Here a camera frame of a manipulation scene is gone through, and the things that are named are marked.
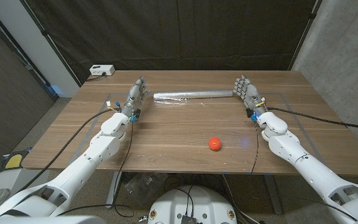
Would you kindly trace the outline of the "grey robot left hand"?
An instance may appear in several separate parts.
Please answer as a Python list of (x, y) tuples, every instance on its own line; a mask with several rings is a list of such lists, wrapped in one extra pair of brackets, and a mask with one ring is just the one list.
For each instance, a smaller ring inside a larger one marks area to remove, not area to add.
[(145, 84), (145, 78), (142, 75), (138, 80), (132, 85), (129, 93), (127, 95), (126, 101), (121, 108), (121, 113), (127, 117), (131, 117), (134, 112), (140, 109), (144, 96), (147, 93), (145, 91), (147, 85)]

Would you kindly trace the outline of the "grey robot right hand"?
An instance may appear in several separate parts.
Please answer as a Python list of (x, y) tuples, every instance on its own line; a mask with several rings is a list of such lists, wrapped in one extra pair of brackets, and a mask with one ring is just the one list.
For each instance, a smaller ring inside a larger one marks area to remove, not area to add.
[(267, 112), (265, 101), (260, 96), (255, 85), (245, 75), (241, 75), (241, 78), (236, 79), (233, 93), (239, 96), (245, 107), (255, 113), (256, 116)]

